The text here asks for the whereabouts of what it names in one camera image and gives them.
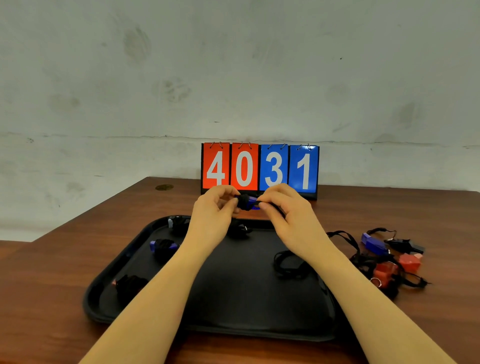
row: red number card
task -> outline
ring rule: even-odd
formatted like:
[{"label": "red number card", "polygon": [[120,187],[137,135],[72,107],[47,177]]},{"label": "red number card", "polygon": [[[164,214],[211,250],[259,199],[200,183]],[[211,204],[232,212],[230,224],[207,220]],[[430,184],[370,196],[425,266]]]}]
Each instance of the red number card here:
[{"label": "red number card", "polygon": [[258,190],[258,144],[233,143],[230,170],[237,190]]},{"label": "red number card", "polygon": [[230,143],[202,144],[202,188],[229,184]]}]

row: wooden table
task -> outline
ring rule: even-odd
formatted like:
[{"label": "wooden table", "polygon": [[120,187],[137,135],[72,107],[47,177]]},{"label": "wooden table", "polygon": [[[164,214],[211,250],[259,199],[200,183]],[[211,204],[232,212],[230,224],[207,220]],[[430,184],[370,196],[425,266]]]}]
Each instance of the wooden table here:
[{"label": "wooden table", "polygon": [[[170,191],[155,187],[171,183]],[[0,363],[77,363],[105,327],[82,311],[86,287],[149,222],[189,215],[199,181],[145,178],[0,260]],[[479,363],[480,194],[320,186],[314,209],[327,231],[383,226],[426,247],[434,284],[396,300],[459,364]],[[261,218],[260,211],[243,217]],[[353,251],[335,239],[342,251]],[[308,343],[187,334],[168,363],[366,363],[355,342]]]}]

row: plastic tray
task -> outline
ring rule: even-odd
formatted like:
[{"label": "plastic tray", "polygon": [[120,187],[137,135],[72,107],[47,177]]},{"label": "plastic tray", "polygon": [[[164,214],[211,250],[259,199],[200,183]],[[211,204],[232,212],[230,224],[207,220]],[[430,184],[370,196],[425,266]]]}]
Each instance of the plastic tray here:
[{"label": "plastic tray", "polygon": [[[122,311],[111,285],[114,279],[125,274],[151,279],[162,268],[149,242],[168,238],[181,244],[183,238],[173,236],[168,228],[172,217],[147,225],[95,278],[83,302],[89,318],[111,323]],[[253,231],[245,240],[226,237],[207,258],[193,283],[180,328],[295,340],[333,339],[343,313],[323,281],[314,272],[301,280],[280,279],[273,258],[287,248],[271,222],[240,222]],[[283,265],[298,265],[295,259],[299,258],[288,258]]]}]

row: white wall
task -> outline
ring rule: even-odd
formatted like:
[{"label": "white wall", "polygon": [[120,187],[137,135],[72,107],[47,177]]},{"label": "white wall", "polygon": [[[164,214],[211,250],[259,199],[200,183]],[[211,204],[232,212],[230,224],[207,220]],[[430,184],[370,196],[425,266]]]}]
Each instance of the white wall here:
[{"label": "white wall", "polygon": [[323,184],[480,191],[477,0],[0,0],[0,239],[204,140],[320,146]]}]

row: forearm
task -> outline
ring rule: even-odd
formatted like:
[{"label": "forearm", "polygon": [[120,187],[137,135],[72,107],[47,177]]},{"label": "forearm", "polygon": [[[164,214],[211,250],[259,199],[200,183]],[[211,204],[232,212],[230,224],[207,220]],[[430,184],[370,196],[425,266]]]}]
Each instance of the forearm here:
[{"label": "forearm", "polygon": [[326,240],[309,263],[338,300],[371,364],[454,363]]},{"label": "forearm", "polygon": [[163,363],[207,254],[182,246],[115,319],[81,364]]}]

